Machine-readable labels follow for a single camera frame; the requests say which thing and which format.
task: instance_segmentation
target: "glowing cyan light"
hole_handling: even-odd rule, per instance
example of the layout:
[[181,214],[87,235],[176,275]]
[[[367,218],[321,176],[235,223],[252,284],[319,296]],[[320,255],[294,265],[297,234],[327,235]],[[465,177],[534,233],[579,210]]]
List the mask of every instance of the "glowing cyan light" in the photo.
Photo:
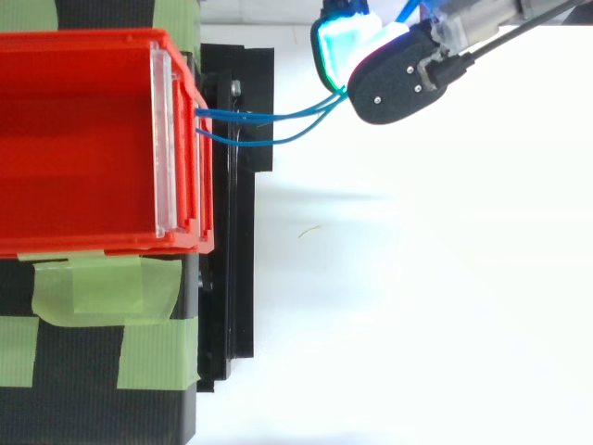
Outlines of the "glowing cyan light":
[[326,21],[320,26],[318,36],[328,81],[336,90],[346,86],[362,60],[409,30],[405,24],[396,22],[383,27],[373,12]]

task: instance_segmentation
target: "robotic arm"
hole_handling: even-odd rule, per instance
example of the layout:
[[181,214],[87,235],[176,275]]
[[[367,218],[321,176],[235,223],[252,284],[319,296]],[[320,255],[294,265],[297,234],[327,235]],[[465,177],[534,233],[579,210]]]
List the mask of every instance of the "robotic arm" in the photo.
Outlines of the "robotic arm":
[[540,17],[566,0],[427,0],[435,42],[450,55],[494,37],[510,21]]
[[[483,55],[583,3],[585,0],[424,0],[427,13],[421,23],[360,59],[349,75],[350,101],[368,123],[404,119],[436,102]],[[366,0],[324,0],[320,21],[335,19],[340,10],[352,18],[356,11],[369,14]],[[520,26],[472,52],[474,45],[495,37],[507,23]],[[321,75],[322,57],[315,51],[319,28],[318,21],[311,37]]]

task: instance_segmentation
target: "black cable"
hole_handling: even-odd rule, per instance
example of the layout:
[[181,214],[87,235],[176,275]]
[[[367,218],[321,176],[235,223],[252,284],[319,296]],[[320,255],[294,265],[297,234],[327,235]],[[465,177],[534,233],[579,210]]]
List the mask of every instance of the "black cable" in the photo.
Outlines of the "black cable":
[[544,23],[558,17],[563,12],[568,11],[571,7],[579,6],[583,2],[584,2],[584,0],[570,0],[566,3],[561,4],[560,6],[554,7],[553,9],[551,9],[548,12],[545,12],[541,16],[527,21],[526,23],[519,26],[518,28],[515,28],[511,32],[507,32],[506,34],[499,37],[498,39],[496,39],[496,40],[490,42],[489,44],[482,46],[480,49],[474,51],[472,53],[472,56],[473,56],[472,59],[477,60],[481,56],[485,56],[490,51],[493,51],[493,50],[497,49],[498,47],[503,46],[504,44],[507,44],[508,42],[519,37],[520,35],[523,35],[526,32],[533,30],[534,28],[538,27],[539,25],[543,25]]

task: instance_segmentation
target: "metal bolt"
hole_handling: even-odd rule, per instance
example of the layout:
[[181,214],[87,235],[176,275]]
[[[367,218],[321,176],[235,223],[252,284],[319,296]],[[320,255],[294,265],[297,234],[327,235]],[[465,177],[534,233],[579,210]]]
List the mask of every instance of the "metal bolt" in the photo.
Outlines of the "metal bolt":
[[241,91],[241,81],[231,82],[231,95],[233,97],[240,97],[243,92]]

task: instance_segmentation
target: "black fabric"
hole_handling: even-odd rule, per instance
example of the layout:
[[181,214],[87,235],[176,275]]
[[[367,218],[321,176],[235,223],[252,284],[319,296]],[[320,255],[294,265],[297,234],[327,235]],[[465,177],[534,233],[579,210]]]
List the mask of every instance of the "black fabric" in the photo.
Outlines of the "black fabric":
[[[197,316],[197,256],[183,257],[172,319]],[[34,268],[0,261],[0,316],[32,316]],[[117,389],[123,327],[40,320],[32,388],[0,388],[0,445],[184,445],[196,432],[196,385]]]
[[35,269],[20,261],[0,262],[0,317],[32,317]]
[[152,28],[155,0],[56,0],[57,28]]
[[564,21],[565,25],[593,25],[593,3],[576,7]]

